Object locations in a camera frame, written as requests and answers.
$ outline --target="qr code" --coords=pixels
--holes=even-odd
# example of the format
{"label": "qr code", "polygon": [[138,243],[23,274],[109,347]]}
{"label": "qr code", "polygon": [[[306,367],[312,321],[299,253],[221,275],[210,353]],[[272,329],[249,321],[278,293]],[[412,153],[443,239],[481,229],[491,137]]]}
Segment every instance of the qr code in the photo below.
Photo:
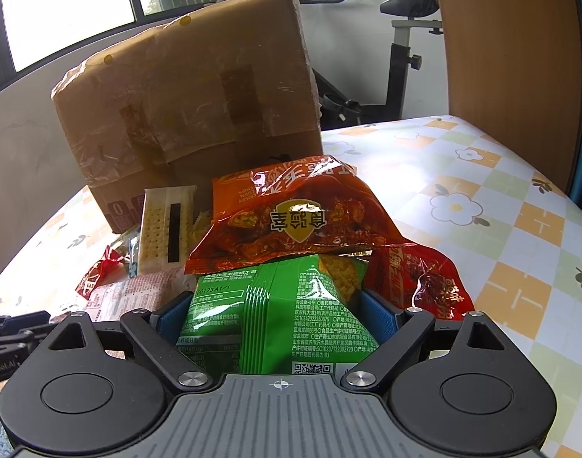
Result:
{"label": "qr code", "polygon": [[332,363],[304,363],[303,361],[293,361],[293,374],[331,374],[333,373]]}

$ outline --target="tablecloth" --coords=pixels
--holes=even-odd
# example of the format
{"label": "tablecloth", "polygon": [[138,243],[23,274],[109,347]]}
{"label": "tablecloth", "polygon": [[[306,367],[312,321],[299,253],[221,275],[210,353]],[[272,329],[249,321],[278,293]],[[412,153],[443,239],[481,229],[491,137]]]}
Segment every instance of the tablecloth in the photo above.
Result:
{"label": "tablecloth", "polygon": [[[554,389],[543,452],[582,457],[582,211],[543,174],[452,116],[322,133],[358,168],[402,234],[456,264],[475,307],[499,324]],[[74,292],[114,240],[88,188],[0,276],[0,314],[80,310]]]}

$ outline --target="exercise bike seat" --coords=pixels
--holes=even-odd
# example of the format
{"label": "exercise bike seat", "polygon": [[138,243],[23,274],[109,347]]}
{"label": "exercise bike seat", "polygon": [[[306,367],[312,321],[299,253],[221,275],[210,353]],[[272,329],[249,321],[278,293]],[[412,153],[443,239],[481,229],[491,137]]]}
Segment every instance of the exercise bike seat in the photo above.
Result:
{"label": "exercise bike seat", "polygon": [[386,0],[380,12],[409,19],[427,17],[439,10],[438,0]]}

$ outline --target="yellow shield logo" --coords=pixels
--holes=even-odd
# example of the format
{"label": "yellow shield logo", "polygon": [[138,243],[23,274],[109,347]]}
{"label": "yellow shield logo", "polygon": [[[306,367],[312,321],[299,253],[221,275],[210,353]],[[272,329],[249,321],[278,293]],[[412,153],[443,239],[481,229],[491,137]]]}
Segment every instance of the yellow shield logo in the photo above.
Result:
{"label": "yellow shield logo", "polygon": [[319,202],[311,200],[286,200],[276,205],[276,211],[270,212],[269,217],[271,230],[284,231],[298,243],[327,224],[325,210]]}

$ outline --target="red snack package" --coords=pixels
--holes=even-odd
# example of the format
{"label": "red snack package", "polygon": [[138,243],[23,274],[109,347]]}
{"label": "red snack package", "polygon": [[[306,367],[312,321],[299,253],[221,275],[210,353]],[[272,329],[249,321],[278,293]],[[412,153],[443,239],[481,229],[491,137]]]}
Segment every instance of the red snack package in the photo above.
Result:
{"label": "red snack package", "polygon": [[372,252],[363,287],[397,308],[418,306],[442,320],[462,320],[474,309],[452,261],[437,250],[411,242]]}
{"label": "red snack package", "polygon": [[94,266],[83,276],[79,285],[76,286],[76,292],[83,296],[86,300],[89,300],[89,296],[92,291],[102,285],[105,277],[116,269],[124,260],[124,257],[118,254],[110,246],[107,246],[104,250],[102,258],[98,260]]}
{"label": "red snack package", "polygon": [[185,273],[406,242],[355,169],[328,155],[216,179],[213,199],[214,224]]}

